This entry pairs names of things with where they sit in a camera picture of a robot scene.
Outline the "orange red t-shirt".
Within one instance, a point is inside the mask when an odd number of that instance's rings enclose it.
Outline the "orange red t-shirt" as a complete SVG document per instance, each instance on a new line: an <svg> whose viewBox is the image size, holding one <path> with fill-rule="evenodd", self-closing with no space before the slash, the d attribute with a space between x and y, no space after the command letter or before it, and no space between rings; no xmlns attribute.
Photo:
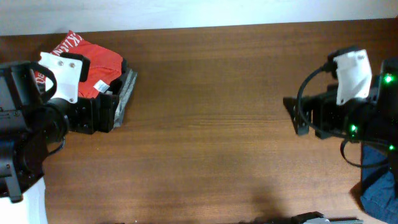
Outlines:
<svg viewBox="0 0 398 224"><path fill-rule="evenodd" d="M62 59L60 54L71 52L82 54L90 60L86 82L80 82L76 64L72 59ZM79 96L89 95L88 86L98 80L110 84L121 75L122 56L102 46L92 44L80 35L70 31L64 40L51 52L41 52L39 64L49 68L55 75L57 90L54 98L76 103Z"/></svg>

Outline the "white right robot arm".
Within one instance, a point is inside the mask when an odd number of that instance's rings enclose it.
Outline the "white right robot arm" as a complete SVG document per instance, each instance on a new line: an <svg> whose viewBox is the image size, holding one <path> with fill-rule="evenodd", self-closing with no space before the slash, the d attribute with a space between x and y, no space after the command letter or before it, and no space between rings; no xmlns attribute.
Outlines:
<svg viewBox="0 0 398 224"><path fill-rule="evenodd" d="M359 203L371 217L397 223L397 58L373 75L365 49L348 47L327 61L283 104L298 136L313 129L319 139L339 138L340 154L359 144Z"/></svg>

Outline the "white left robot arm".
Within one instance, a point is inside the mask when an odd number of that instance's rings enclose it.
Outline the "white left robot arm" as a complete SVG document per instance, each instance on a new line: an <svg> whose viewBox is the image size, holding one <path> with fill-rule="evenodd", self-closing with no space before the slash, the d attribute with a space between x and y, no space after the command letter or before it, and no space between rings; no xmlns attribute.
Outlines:
<svg viewBox="0 0 398 224"><path fill-rule="evenodd" d="M83 55L41 53L37 62L1 65L1 222L46 223L42 164L69 132L107 133L121 125L137 74L120 63L121 76L95 83L83 98L90 61Z"/></svg>

